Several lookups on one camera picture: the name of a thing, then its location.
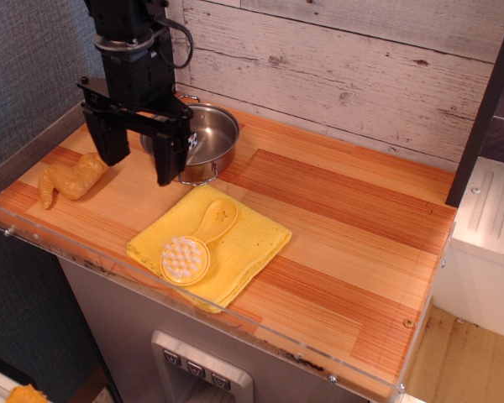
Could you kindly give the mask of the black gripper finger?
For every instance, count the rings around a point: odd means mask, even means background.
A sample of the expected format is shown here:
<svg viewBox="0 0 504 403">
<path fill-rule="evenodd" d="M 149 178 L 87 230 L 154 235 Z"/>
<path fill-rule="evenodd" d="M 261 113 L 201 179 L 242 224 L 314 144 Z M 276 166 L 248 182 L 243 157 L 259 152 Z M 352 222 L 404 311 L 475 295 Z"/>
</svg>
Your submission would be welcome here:
<svg viewBox="0 0 504 403">
<path fill-rule="evenodd" d="M 126 127 L 114 114 L 83 108 L 87 128 L 103 162 L 114 166 L 130 153 Z"/>
<path fill-rule="evenodd" d="M 169 185 L 186 168 L 188 150 L 188 138 L 162 133 L 153 138 L 155 170 L 160 186 Z"/>
</svg>

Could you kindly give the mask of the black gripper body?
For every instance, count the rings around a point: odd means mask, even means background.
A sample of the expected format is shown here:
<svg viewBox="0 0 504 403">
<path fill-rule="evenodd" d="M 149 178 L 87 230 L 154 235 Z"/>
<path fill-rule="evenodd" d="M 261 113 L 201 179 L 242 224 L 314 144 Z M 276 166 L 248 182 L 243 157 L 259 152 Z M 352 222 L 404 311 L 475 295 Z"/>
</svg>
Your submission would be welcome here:
<svg viewBox="0 0 504 403">
<path fill-rule="evenodd" d="M 144 31 L 132 38 L 95 34 L 93 42 L 101 53 L 104 78 L 82 77 L 84 107 L 99 113 L 114 114 L 127 131 L 153 137 L 155 127 L 136 113 L 165 117 L 163 134 L 191 136 L 192 110 L 174 97 L 175 70 L 171 33 Z"/>
</svg>

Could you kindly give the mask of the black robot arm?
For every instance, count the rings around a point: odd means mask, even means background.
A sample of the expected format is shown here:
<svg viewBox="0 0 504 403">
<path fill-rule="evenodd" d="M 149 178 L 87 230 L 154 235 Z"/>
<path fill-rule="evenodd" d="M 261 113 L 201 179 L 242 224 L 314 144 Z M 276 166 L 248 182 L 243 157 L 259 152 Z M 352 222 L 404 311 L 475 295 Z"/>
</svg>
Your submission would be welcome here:
<svg viewBox="0 0 504 403">
<path fill-rule="evenodd" d="M 157 182 L 170 184 L 185 168 L 192 110 L 175 96 L 171 32 L 192 35 L 165 15 L 166 1 L 88 1 L 102 57 L 103 78 L 83 76 L 83 113 L 97 152 L 109 166 L 129 155 L 128 132 L 149 137 Z"/>
</svg>

